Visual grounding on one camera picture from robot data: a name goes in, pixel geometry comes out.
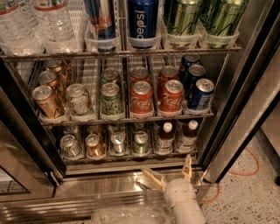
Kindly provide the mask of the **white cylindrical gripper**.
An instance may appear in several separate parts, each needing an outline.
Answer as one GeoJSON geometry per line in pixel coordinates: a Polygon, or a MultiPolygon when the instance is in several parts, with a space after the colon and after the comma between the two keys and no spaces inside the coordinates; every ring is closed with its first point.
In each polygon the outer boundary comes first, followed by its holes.
{"type": "Polygon", "coordinates": [[[183,178],[174,179],[168,184],[163,174],[151,168],[142,167],[141,171],[159,191],[164,191],[164,198],[175,216],[176,224],[207,224],[207,219],[196,200],[193,185],[190,183],[192,179],[190,155],[186,156],[181,171],[183,178]]]}

